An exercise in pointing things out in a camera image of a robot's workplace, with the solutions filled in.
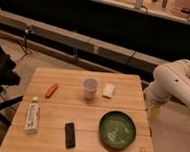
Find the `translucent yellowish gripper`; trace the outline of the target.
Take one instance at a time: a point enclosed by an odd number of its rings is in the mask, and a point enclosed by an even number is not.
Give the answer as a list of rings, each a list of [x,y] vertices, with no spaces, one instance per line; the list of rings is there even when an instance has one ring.
[[[150,122],[153,122],[157,115],[160,113],[160,102],[149,101],[147,117]]]

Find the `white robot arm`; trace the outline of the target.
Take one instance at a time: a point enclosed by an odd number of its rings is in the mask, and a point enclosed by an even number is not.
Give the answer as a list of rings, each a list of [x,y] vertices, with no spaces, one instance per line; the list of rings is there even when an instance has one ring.
[[[190,61],[163,63],[153,71],[153,82],[143,90],[147,117],[153,121],[163,106],[172,96],[179,99],[190,109]]]

